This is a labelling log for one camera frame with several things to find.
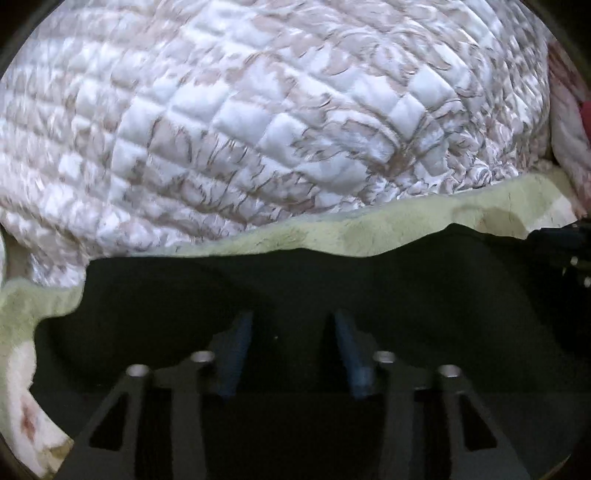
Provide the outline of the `black pants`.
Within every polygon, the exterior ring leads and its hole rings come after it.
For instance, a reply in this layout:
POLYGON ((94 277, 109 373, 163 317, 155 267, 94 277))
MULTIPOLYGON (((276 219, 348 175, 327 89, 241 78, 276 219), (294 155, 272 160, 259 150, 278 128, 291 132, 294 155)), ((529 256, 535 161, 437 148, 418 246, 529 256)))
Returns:
POLYGON ((94 261, 75 310, 36 327, 31 391, 75 443, 128 367, 176 366, 249 313, 235 395, 201 398, 204 479, 381 479, 384 421, 349 388, 335 331, 345 311, 412 366, 458 366, 526 479, 586 479, 590 294, 545 285, 527 237, 453 224, 368 258, 94 261))

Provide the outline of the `pink floral comforter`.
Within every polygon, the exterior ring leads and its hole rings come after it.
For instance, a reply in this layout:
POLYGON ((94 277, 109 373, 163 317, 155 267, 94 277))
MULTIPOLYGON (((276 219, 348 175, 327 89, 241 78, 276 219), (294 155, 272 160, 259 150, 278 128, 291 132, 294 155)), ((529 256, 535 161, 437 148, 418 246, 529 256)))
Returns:
POLYGON ((590 88, 556 40, 548 44, 551 144, 586 212, 590 212, 590 88))

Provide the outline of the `floral plush blanket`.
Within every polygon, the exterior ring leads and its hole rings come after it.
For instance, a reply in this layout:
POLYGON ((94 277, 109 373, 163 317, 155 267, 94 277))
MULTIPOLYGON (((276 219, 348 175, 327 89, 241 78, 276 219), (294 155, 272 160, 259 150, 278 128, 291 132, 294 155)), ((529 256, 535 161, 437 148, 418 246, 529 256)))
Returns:
MULTIPOLYGON (((301 216, 204 244, 177 244, 156 256, 202 257, 308 248, 367 257, 459 223, 483 233, 523 238, 543 227, 563 227, 585 209, 566 174, 554 168, 451 196, 433 195, 355 212, 301 216)), ((82 289, 49 288, 19 272, 25 255, 1 243, 1 435, 8 451, 34 478, 53 477, 71 449, 69 437, 33 400, 33 331, 50 314, 69 313, 82 289)))

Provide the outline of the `white quilted bedspread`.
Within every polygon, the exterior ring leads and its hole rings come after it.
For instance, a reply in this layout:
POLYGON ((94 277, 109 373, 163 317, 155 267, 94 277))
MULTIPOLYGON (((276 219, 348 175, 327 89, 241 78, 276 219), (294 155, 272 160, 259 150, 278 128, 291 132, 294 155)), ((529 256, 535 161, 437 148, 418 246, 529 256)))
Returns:
POLYGON ((1 79, 1 224, 32 278, 543 166, 519 1, 65 1, 1 79))

